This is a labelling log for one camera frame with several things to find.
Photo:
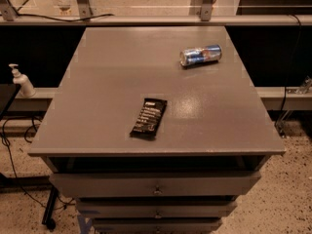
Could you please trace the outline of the white pump dispenser bottle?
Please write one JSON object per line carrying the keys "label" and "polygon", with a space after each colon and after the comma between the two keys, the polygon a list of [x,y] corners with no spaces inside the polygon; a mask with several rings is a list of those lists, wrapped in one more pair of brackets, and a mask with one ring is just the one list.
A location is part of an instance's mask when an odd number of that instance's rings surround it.
{"label": "white pump dispenser bottle", "polygon": [[29,78],[25,74],[20,73],[20,71],[18,70],[19,66],[15,63],[10,63],[9,67],[12,69],[13,83],[16,85],[20,85],[19,93],[25,98],[30,98],[34,96],[35,89]]}

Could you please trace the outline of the black snack bar wrapper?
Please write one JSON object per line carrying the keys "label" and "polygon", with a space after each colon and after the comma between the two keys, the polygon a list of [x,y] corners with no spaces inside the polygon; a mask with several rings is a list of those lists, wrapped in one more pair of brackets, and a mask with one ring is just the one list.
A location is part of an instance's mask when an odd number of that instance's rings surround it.
{"label": "black snack bar wrapper", "polygon": [[165,100],[146,98],[130,136],[147,139],[155,138],[166,108],[167,102]]}

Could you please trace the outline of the grey drawer cabinet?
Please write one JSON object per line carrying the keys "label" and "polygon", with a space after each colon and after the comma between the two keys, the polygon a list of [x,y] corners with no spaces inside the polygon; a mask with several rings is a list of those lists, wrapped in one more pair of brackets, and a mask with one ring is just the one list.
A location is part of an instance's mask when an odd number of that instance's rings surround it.
{"label": "grey drawer cabinet", "polygon": [[99,234],[211,234],[285,150],[222,27],[91,27],[30,153]]}

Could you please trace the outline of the blue silver drink can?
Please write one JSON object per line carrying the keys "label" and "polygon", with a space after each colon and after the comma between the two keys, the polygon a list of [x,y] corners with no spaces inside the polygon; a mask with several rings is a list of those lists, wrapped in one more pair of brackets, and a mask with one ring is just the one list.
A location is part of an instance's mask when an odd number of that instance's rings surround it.
{"label": "blue silver drink can", "polygon": [[186,49],[180,52],[180,64],[183,67],[206,63],[211,61],[219,61],[222,56],[222,49],[218,44]]}

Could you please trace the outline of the top grey drawer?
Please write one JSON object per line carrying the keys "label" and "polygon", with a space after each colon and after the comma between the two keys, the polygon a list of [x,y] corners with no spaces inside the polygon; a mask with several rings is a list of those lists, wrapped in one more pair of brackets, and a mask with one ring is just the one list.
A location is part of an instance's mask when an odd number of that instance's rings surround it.
{"label": "top grey drawer", "polygon": [[246,194],[259,172],[53,174],[50,182],[65,197],[167,197]]}

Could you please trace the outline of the grey drawer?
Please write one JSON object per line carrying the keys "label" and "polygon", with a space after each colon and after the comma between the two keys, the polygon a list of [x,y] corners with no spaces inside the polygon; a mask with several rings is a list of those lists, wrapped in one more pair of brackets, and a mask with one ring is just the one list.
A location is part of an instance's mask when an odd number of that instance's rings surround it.
{"label": "grey drawer", "polygon": [[78,202],[78,212],[89,218],[223,217],[236,202],[205,200]]}
{"label": "grey drawer", "polygon": [[259,172],[53,174],[50,182],[65,197],[167,197],[246,194]]}
{"label": "grey drawer", "polygon": [[222,221],[220,218],[119,218],[94,219],[93,227],[102,233],[210,233],[217,230]]}

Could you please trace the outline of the middle grey drawer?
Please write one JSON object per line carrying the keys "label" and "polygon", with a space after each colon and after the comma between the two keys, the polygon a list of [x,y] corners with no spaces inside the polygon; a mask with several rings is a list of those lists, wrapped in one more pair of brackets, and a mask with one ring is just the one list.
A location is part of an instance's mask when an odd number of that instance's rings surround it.
{"label": "middle grey drawer", "polygon": [[89,218],[223,217],[236,202],[205,200],[78,202],[78,212]]}

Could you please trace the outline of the bottom grey drawer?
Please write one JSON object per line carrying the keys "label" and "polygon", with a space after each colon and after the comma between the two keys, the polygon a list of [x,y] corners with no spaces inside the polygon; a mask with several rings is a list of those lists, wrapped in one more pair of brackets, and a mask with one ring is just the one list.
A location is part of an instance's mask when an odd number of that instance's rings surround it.
{"label": "bottom grey drawer", "polygon": [[94,219],[93,227],[102,233],[210,233],[217,230],[222,221],[220,218],[119,218]]}

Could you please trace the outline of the black side table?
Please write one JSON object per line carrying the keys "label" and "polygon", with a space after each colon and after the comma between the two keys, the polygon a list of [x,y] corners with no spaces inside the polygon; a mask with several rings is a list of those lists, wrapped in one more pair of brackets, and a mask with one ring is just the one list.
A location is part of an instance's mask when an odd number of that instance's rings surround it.
{"label": "black side table", "polygon": [[20,91],[18,84],[0,84],[0,120]]}

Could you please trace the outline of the grey metal rail frame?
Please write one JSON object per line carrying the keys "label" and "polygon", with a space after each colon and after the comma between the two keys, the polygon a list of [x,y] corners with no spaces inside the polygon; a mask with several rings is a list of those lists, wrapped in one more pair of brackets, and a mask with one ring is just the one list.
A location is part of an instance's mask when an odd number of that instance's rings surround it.
{"label": "grey metal rail frame", "polygon": [[111,13],[95,15],[90,0],[76,0],[78,14],[47,16],[20,13],[10,0],[0,0],[1,22],[6,24],[41,25],[69,24],[87,26],[256,26],[312,25],[312,15],[237,15],[225,14],[226,6],[203,0],[198,12],[190,16],[118,16]]}

